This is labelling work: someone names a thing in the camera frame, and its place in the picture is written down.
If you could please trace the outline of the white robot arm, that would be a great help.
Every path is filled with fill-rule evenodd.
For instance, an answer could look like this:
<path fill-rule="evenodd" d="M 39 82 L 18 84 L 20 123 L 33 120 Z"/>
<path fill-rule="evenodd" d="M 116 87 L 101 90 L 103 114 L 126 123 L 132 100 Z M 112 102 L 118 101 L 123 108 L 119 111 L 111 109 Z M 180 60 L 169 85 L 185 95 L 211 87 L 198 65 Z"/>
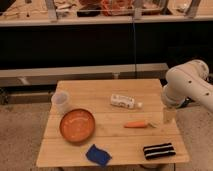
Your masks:
<path fill-rule="evenodd" d="M 162 88 L 161 93 L 161 100 L 165 105 L 163 109 L 165 124 L 174 121 L 176 109 L 187 98 L 213 113 L 213 85 L 206 81 L 208 75 L 209 67 L 202 60 L 191 60 L 174 66 L 166 72 L 167 84 Z"/>

